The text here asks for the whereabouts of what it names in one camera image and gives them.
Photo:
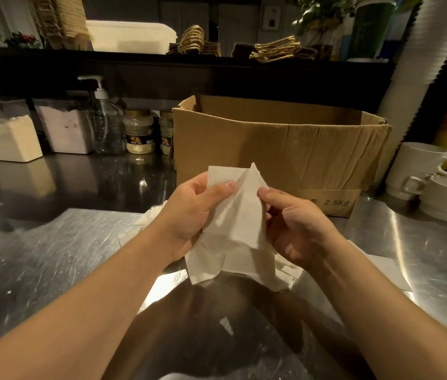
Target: person's left hand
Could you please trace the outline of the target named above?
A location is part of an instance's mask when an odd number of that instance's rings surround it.
[[[207,188],[208,172],[179,185],[151,227],[172,246],[172,261],[181,259],[199,238],[209,212],[236,189],[235,181]]]

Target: cardboard box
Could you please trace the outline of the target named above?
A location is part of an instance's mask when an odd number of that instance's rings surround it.
[[[280,101],[191,96],[172,112],[178,185],[209,165],[254,162],[268,185],[343,217],[373,182],[390,131],[374,114]]]

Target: gold jar lid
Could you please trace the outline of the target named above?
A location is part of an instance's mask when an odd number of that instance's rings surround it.
[[[160,117],[162,117],[162,118],[172,118],[172,110],[171,109],[162,109],[160,111]]]
[[[128,118],[148,117],[151,115],[151,111],[149,109],[139,109],[139,110],[126,109],[123,111],[123,115]]]

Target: hand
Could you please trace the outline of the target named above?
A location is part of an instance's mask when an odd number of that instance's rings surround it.
[[[273,188],[260,188],[258,196],[268,209],[268,241],[279,254],[305,270],[315,256],[327,250],[328,243],[343,237],[309,200]]]
[[[236,189],[235,181],[207,188],[208,172],[182,183],[151,223],[173,247],[172,261],[181,259],[199,238],[209,212]]]

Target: ceramic cup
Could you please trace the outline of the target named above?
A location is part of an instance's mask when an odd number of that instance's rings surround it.
[[[447,149],[440,146],[415,142],[403,143],[385,180],[387,193],[402,200],[414,198],[416,194],[406,189],[409,177],[426,180],[437,173],[447,176],[447,172],[441,168],[446,161]]]
[[[418,184],[416,190],[409,186],[407,189],[414,194],[421,195],[419,209],[428,216],[447,221],[447,177],[431,176],[426,182],[426,180],[412,176],[409,180]]]

